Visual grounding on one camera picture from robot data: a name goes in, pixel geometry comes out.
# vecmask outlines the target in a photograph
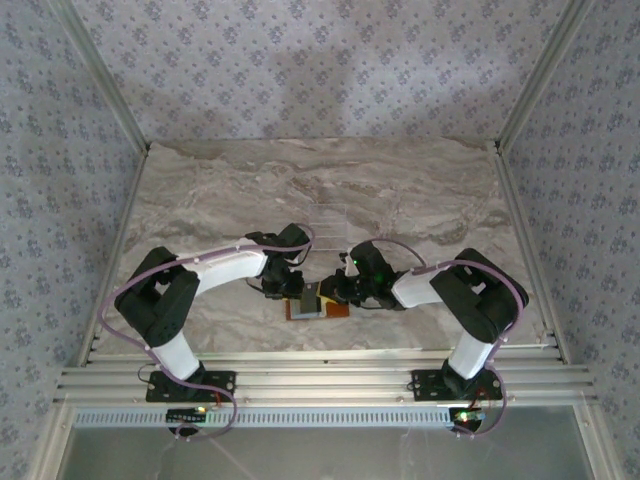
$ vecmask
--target floral wallpaper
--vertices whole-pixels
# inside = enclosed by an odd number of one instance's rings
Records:
[[[138,154],[46,1],[0,2],[0,478],[23,478]]]
[[[575,362],[640,478],[640,4],[596,2],[509,153]]]
[[[77,0],[147,140],[498,135],[565,0]]]

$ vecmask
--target white cable tray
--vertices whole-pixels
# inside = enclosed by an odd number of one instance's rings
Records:
[[[82,408],[76,428],[166,427],[166,408]],[[223,427],[231,409],[208,412],[203,427]],[[235,428],[451,427],[446,407],[239,408]]]

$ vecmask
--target patterned wallpaper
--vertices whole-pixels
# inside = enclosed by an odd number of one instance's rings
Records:
[[[640,4],[596,2],[509,154],[575,362],[640,478]]]
[[[77,350],[138,155],[46,1],[0,2],[0,478]]]
[[[565,0],[77,0],[147,140],[497,136]]]

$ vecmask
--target black mounting plate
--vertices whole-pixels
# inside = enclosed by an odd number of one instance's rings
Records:
[[[236,372],[207,371],[198,383],[222,388],[233,394],[236,389]],[[218,397],[216,398],[216,394],[208,390],[195,390],[178,385],[162,372],[153,372],[147,386],[149,403],[212,403],[217,402],[218,399],[222,403],[231,402],[224,395]]]
[[[445,384],[442,377],[442,370],[413,370],[411,372],[411,382],[407,384],[407,389],[413,392],[413,399],[416,402],[429,401],[473,401],[482,391],[483,395],[479,400],[502,400],[502,390],[500,380],[491,370],[482,369],[474,379],[473,384],[462,396],[456,396]]]

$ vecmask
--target marble tabletop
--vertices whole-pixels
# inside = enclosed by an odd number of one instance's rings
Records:
[[[126,230],[116,285],[159,245],[198,252],[256,230],[279,232],[290,222],[318,220],[318,204],[346,212],[302,266],[307,281],[331,274],[338,251],[371,237],[410,244],[427,262],[474,247],[529,292],[531,303],[510,343],[535,344],[544,331],[524,261],[482,145],[444,138],[239,140],[153,144]],[[410,254],[379,245],[397,270]],[[108,321],[134,333],[115,309]],[[446,349],[461,328],[443,305],[404,312],[352,309],[344,319],[287,321],[282,301],[267,300],[236,281],[196,298],[185,334],[197,352]],[[103,333],[99,353],[134,350]]]

